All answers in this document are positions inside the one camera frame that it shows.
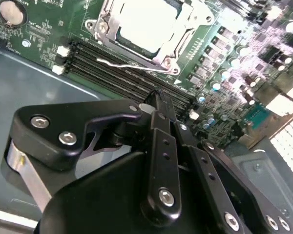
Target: green circuit board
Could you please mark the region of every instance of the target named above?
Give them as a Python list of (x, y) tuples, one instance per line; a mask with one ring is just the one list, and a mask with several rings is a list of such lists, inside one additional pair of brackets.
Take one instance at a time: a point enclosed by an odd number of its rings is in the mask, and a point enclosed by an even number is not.
[[(4, 19), (0, 17), (0, 38), (7, 40), (6, 47), (8, 50), (49, 69), (52, 69), (53, 65), (55, 65), (57, 49), (62, 45), (63, 37), (90, 42), (97, 47), (106, 49), (110, 53), (114, 53), (108, 48), (99, 45), (84, 26), (84, 22), (87, 19), (96, 19), (98, 17), (103, 0), (18, 1), (26, 8), (28, 13), (28, 21), (25, 25), (15, 29), (8, 28)], [(280, 71), (264, 63), (259, 58), (259, 55), (270, 45), (280, 46), (286, 32), (281, 26), (263, 29), (261, 26), (239, 17), (232, 19), (239, 26), (233, 30), (234, 40), (230, 41), (230, 47), (222, 53), (222, 57), (215, 62), (215, 66), (209, 70), (204, 67), (209, 71), (207, 77), (200, 79), (200, 82), (193, 82), (191, 77), (197, 76), (195, 72), (199, 68), (203, 68), (200, 59), (205, 54), (206, 48), (211, 44), (215, 35), (219, 33), (220, 28), (226, 24), (226, 17), (228, 16), (227, 8), (222, 2), (207, 0), (205, 4), (213, 12), (215, 21), (211, 26), (200, 26), (193, 35), (178, 59), (181, 73), (177, 76), (157, 73), (152, 73), (152, 75), (195, 97), (203, 94), (205, 102), (201, 103), (197, 110), (200, 115), (199, 119), (185, 121), (191, 126), (195, 134), (205, 132), (212, 142), (226, 145), (232, 140), (232, 137), (228, 138), (228, 135), (232, 132), (232, 126), (237, 121), (243, 125), (245, 117), (254, 109), (253, 106), (247, 104), (240, 90), (241, 84), (244, 83), (243, 75), (247, 73), (250, 76), (259, 78), (257, 85), (251, 88), (252, 92), (256, 92), (263, 82), (273, 82), (280, 74)], [(280, 25), (291, 18), (288, 13), (289, 10), (290, 7), (287, 6), (283, 9), (283, 13), (279, 16)], [(260, 35), (265, 35), (263, 41), (258, 40)], [(28, 43), (24, 46), (24, 40), (29, 42), (29, 46)], [(252, 53), (240, 59), (241, 66), (239, 69), (232, 70), (228, 63), (228, 58), (238, 58), (236, 48), (241, 45), (247, 45), (252, 49)], [(291, 48), (284, 46), (282, 49), (287, 54), (291, 54), (293, 58)], [(259, 64), (262, 66), (260, 70), (256, 69)], [(223, 80), (219, 74), (220, 69), (230, 70), (231, 78), (234, 78), (235, 82), (230, 79)], [(68, 74), (68, 76), (111, 98), (120, 97), (118, 94), (76, 74)], [(210, 82), (213, 80), (219, 81), (221, 84), (220, 90), (215, 91), (211, 88)], [(214, 115), (214, 123), (205, 129), (202, 122), (210, 114)]]

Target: screw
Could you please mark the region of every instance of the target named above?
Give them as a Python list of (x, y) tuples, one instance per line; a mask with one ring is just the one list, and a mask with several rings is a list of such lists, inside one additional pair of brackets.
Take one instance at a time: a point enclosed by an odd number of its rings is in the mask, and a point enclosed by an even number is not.
[(209, 142), (206, 143), (207, 147), (209, 147), (211, 150), (214, 149), (214, 146), (212, 144), (210, 144)]
[(76, 135), (67, 131), (59, 135), (59, 140), (64, 145), (74, 145), (77, 142)]
[(137, 111), (137, 108), (134, 107), (134, 106), (129, 106), (129, 108), (130, 108), (132, 111)]
[(166, 206), (173, 206), (175, 203), (174, 196), (167, 189), (161, 189), (159, 192), (161, 202)]
[(170, 66), (171, 66), (171, 60), (170, 60), (170, 58), (166, 58), (164, 60), (164, 66), (167, 67), (167, 68), (170, 68)]
[(105, 22), (99, 23), (99, 30), (101, 33), (106, 33), (108, 29), (108, 25)]
[(278, 217), (279, 221), (282, 225), (282, 227), (284, 227), (285, 230), (289, 231), (290, 230), (290, 226), (288, 225), (288, 223), (281, 217)]
[(186, 130), (187, 129), (186, 125), (184, 125), (183, 123), (180, 124), (180, 127), (182, 128), (182, 130)]
[(87, 23), (87, 28), (91, 29), (93, 27), (93, 23), (92, 22), (88, 22)]
[(27, 40), (27, 39), (24, 39), (24, 40), (21, 42), (21, 44), (22, 44), (22, 46), (27, 47), (27, 48), (31, 46), (30, 41)]
[(211, 17), (210, 16), (207, 16), (206, 17), (206, 21), (207, 21), (207, 23), (211, 22)]
[(277, 223), (273, 220), (273, 218), (271, 218), (269, 215), (267, 215), (267, 216), (266, 216), (266, 219), (267, 219), (269, 225), (270, 225), (274, 230), (276, 230), (276, 231), (279, 230), (279, 227), (278, 227)]
[(42, 116), (35, 116), (30, 120), (30, 122), (36, 128), (46, 128), (49, 126), (49, 121)]
[(225, 221), (234, 231), (239, 230), (239, 223), (232, 214), (225, 212)]

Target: electrolytic capacitor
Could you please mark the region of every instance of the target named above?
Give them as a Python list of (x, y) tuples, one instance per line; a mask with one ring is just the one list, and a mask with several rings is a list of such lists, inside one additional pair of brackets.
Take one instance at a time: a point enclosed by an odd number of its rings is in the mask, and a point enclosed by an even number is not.
[(198, 99), (199, 102), (204, 102), (205, 101), (204, 94), (199, 94), (197, 99)]
[(251, 53), (251, 50), (250, 50), (250, 48), (248, 48), (244, 45), (241, 45), (236, 48), (236, 52), (238, 53), (239, 56), (245, 57)]
[(238, 69), (240, 67), (240, 60), (235, 57), (229, 58), (228, 63), (233, 69)]
[(221, 75), (221, 80), (229, 79), (231, 76), (231, 73), (226, 69), (220, 69), (219, 74)]
[(255, 101), (249, 94), (244, 93), (243, 97), (245, 98), (245, 100), (248, 102), (249, 105), (254, 105)]
[(209, 124), (207, 123), (206, 120), (204, 120), (204, 121), (202, 122), (202, 127), (203, 127), (203, 129), (205, 129), (205, 130), (209, 128)]
[(212, 124), (212, 123), (214, 123), (215, 122), (215, 118), (214, 118), (214, 115), (213, 114), (209, 114), (209, 115), (207, 115), (207, 123), (208, 124)]
[(220, 83), (219, 83), (218, 81), (216, 81), (216, 80), (213, 80), (213, 81), (210, 83), (210, 86), (211, 86), (212, 89), (215, 90), (215, 91), (220, 90), (220, 87), (221, 87)]
[(283, 71), (285, 69), (285, 66), (281, 62), (278, 62), (278, 61), (276, 61), (273, 64), (273, 67), (276, 68), (278, 71)]
[(292, 58), (287, 55), (281, 55), (278, 59), (280, 62), (283, 62), (285, 64), (289, 64), (292, 62)]
[(228, 116), (227, 115), (222, 115), (220, 118), (221, 118), (222, 121), (227, 121), (228, 120)]
[(256, 82), (249, 76), (244, 78), (245, 83), (248, 84), (251, 88), (256, 85)]

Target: silver bolt head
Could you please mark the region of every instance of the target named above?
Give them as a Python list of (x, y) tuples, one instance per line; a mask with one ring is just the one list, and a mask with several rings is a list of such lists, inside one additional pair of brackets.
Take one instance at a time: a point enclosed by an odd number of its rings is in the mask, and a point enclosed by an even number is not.
[(288, 223), (281, 217), (278, 217), (282, 227), (284, 227), (285, 230), (289, 231), (290, 230), (290, 226), (288, 225)]
[(269, 225), (276, 231), (279, 230), (278, 224), (276, 223), (276, 221), (274, 221), (273, 218), (271, 218), (269, 215), (266, 216), (266, 219), (269, 223)]
[(212, 144), (210, 144), (209, 142), (206, 143), (207, 147), (209, 147), (211, 150), (214, 149), (214, 146)]
[(30, 120), (30, 123), (36, 128), (46, 128), (49, 126), (49, 121), (42, 116), (35, 116)]
[(225, 212), (225, 221), (234, 231), (237, 232), (239, 230), (239, 223), (232, 214)]
[(108, 30), (108, 25), (105, 22), (99, 23), (99, 30), (101, 33), (106, 33)]
[(134, 107), (134, 106), (129, 106), (129, 108), (130, 108), (132, 111), (137, 111), (137, 108)]
[(59, 135), (59, 141), (64, 145), (74, 145), (77, 138), (75, 134), (65, 131)]
[(181, 127), (182, 130), (186, 130), (187, 129), (186, 125), (184, 125), (183, 123), (180, 124), (180, 127)]
[(161, 202), (168, 207), (173, 206), (173, 204), (175, 203), (174, 196), (167, 189), (160, 190), (159, 198), (160, 198)]

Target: hex bolt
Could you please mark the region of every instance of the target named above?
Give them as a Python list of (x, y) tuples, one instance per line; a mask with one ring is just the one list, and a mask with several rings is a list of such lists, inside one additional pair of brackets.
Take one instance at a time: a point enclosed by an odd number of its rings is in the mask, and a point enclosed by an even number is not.
[(75, 134), (65, 131), (59, 135), (59, 140), (64, 145), (74, 145), (77, 142), (77, 137)]
[(232, 214), (225, 212), (225, 221), (234, 231), (239, 230), (239, 223)]
[(168, 207), (173, 206), (173, 204), (175, 203), (174, 196), (167, 189), (160, 190), (159, 198), (160, 198), (161, 202)]
[(35, 128), (46, 128), (49, 126), (49, 121), (42, 116), (35, 116), (30, 122)]

